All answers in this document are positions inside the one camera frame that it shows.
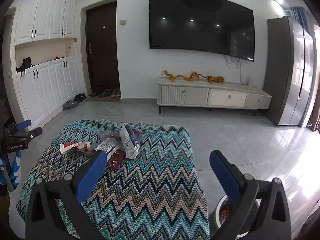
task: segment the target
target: crochet tablecloth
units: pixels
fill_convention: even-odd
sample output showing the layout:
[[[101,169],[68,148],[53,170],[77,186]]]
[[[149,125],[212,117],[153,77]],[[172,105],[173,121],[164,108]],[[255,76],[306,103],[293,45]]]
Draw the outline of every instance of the crochet tablecloth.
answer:
[[[60,143],[98,142],[97,130],[120,132],[122,123],[79,120],[66,125],[42,154],[17,201],[25,220],[36,178],[62,179],[88,161],[81,152],[61,154]],[[180,126],[132,124],[143,140],[135,160],[122,169],[106,168],[84,210],[106,239],[209,239],[207,204],[200,187],[188,131]],[[67,230],[79,237],[62,201],[57,200]]]

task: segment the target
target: blue and white glove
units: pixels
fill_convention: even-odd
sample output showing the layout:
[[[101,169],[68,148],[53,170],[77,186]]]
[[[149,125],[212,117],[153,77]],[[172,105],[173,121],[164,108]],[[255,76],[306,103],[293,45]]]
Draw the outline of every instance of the blue and white glove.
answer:
[[[20,157],[21,157],[21,152],[16,151],[16,158],[13,160],[11,173],[9,175],[9,178],[14,188],[16,188],[19,182],[21,181]],[[6,166],[5,160],[0,158],[0,167],[5,167],[5,166]],[[2,172],[0,173],[0,184],[6,185]]]

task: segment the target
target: refrigerator door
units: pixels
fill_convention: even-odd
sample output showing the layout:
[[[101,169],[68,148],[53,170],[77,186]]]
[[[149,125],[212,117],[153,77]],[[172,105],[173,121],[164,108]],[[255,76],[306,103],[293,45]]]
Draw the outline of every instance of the refrigerator door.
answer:
[[[302,26],[292,19],[293,38],[294,38],[294,61],[291,85],[287,102],[278,125],[289,125],[295,111],[299,98],[300,87],[302,84],[304,67],[304,38]]]
[[[301,87],[300,99],[297,102],[292,119],[289,123],[290,125],[298,125],[300,123],[303,113],[307,106],[311,89],[313,74],[313,39],[306,31],[304,31],[304,37],[306,44],[304,76]]]

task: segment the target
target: white tv cabinet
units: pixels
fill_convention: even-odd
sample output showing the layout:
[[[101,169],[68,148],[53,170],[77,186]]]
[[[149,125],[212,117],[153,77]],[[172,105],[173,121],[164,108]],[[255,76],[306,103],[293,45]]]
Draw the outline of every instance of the white tv cabinet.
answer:
[[[175,82],[167,77],[157,80],[159,113],[162,106],[191,106],[207,108],[268,109],[271,95],[256,87],[224,82],[209,83],[207,80]]]

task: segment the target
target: door handle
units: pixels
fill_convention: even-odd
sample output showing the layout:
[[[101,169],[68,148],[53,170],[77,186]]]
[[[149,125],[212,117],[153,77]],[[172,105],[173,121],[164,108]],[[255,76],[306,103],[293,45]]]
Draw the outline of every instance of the door handle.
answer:
[[[91,42],[89,42],[89,54],[92,54],[92,47]]]

